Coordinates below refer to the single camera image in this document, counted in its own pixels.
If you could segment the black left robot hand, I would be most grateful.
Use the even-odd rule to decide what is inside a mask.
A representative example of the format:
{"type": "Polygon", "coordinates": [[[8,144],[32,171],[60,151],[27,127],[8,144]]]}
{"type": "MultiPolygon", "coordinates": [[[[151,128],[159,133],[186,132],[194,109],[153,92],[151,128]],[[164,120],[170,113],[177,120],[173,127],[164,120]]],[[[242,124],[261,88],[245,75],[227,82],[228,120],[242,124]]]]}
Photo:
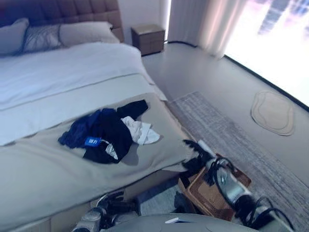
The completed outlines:
{"type": "Polygon", "coordinates": [[[134,199],[125,201],[123,191],[104,194],[98,200],[96,207],[103,209],[105,214],[111,216],[130,212],[140,215],[139,203],[134,199]]]}

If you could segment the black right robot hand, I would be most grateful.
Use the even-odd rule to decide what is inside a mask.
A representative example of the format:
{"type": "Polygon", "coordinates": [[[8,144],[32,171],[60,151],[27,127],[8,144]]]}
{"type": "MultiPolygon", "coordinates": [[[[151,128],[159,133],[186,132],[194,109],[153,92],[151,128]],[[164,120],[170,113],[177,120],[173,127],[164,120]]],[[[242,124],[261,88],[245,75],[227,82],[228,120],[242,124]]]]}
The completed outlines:
{"type": "Polygon", "coordinates": [[[210,149],[204,149],[193,140],[183,140],[183,142],[192,149],[195,155],[189,161],[182,162],[182,166],[188,171],[199,172],[209,161],[216,158],[216,155],[210,149]]]}

